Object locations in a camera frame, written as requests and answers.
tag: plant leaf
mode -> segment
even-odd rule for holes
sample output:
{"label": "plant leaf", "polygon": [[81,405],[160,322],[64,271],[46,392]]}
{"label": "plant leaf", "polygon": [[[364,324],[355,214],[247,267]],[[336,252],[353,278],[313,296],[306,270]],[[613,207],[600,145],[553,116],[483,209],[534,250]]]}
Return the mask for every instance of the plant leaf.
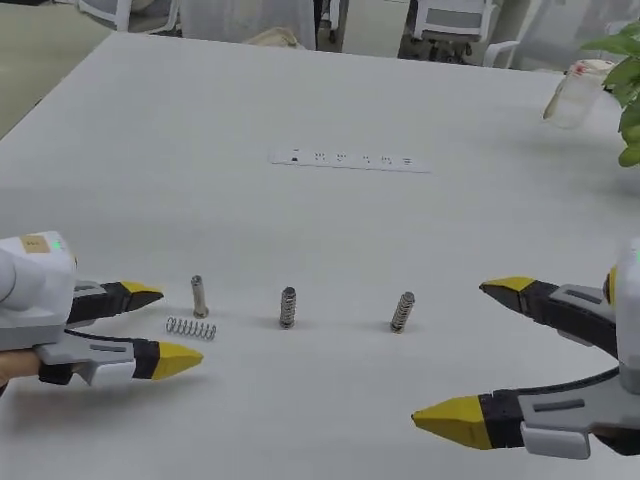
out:
{"label": "plant leaf", "polygon": [[634,125],[633,127],[622,130],[622,138],[627,142],[627,145],[639,145],[640,125]]}
{"label": "plant leaf", "polygon": [[640,145],[631,145],[618,157],[621,167],[633,167],[640,163]]}
{"label": "plant leaf", "polygon": [[623,108],[630,102],[635,100],[640,93],[640,85],[637,83],[629,83],[627,85],[616,85],[611,90],[612,95],[618,100]]}
{"label": "plant leaf", "polygon": [[604,50],[616,55],[638,57],[640,42],[627,35],[617,34],[588,42],[582,46],[582,50]]}
{"label": "plant leaf", "polygon": [[604,81],[604,85],[627,85],[640,77],[640,60],[628,57],[613,67]]}
{"label": "plant leaf", "polygon": [[640,101],[638,97],[627,105],[627,108],[622,112],[618,131],[628,130],[635,125],[640,125]]}
{"label": "plant leaf", "polygon": [[640,35],[640,22],[633,22],[620,30],[620,35],[626,35],[628,37],[635,37]]}

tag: electrical outlet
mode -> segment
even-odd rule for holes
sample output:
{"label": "electrical outlet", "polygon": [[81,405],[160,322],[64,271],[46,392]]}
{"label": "electrical outlet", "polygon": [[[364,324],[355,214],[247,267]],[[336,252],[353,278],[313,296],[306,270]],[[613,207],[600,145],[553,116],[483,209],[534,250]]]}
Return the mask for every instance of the electrical outlet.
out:
{"label": "electrical outlet", "polygon": [[269,161],[280,165],[382,170],[387,172],[431,173],[427,162],[407,156],[355,154],[291,148],[273,151]]}

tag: plastic bottle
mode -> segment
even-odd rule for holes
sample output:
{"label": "plastic bottle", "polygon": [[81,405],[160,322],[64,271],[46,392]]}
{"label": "plastic bottle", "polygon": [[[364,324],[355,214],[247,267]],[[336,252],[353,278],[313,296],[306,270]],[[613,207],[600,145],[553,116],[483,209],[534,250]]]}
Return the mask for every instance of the plastic bottle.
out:
{"label": "plastic bottle", "polygon": [[605,60],[579,60],[558,85],[542,118],[559,128],[577,128],[585,121],[598,97],[602,82],[614,67]]}

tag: spring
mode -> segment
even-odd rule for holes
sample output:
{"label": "spring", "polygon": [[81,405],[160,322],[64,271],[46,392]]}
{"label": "spring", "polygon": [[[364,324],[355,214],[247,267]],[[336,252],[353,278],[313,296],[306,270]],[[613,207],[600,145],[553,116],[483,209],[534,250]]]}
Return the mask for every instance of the spring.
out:
{"label": "spring", "polygon": [[396,307],[396,312],[393,314],[393,319],[391,319],[390,327],[393,333],[402,333],[415,303],[416,297],[412,292],[402,294]]}
{"label": "spring", "polygon": [[196,337],[210,342],[216,336],[216,326],[213,323],[198,322],[180,317],[167,318],[166,329],[168,333],[182,335],[183,337]]}
{"label": "spring", "polygon": [[288,329],[293,327],[296,316],[296,290],[287,287],[282,291],[280,301],[280,327]]}

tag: screw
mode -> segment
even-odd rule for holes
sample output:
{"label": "screw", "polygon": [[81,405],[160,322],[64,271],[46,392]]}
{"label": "screw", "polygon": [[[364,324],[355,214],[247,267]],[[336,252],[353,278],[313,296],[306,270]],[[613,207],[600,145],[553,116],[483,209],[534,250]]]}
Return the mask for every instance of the screw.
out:
{"label": "screw", "polygon": [[393,333],[402,333],[404,325],[407,323],[407,319],[409,318],[409,314],[411,313],[411,309],[415,303],[416,297],[412,292],[405,292],[402,294],[390,324],[391,331]]}
{"label": "screw", "polygon": [[193,290],[193,316],[207,318],[209,309],[204,299],[204,286],[200,275],[194,275],[191,278],[191,290]]}
{"label": "screw", "polygon": [[296,289],[287,287],[282,291],[280,302],[280,327],[288,329],[293,327],[296,315]]}

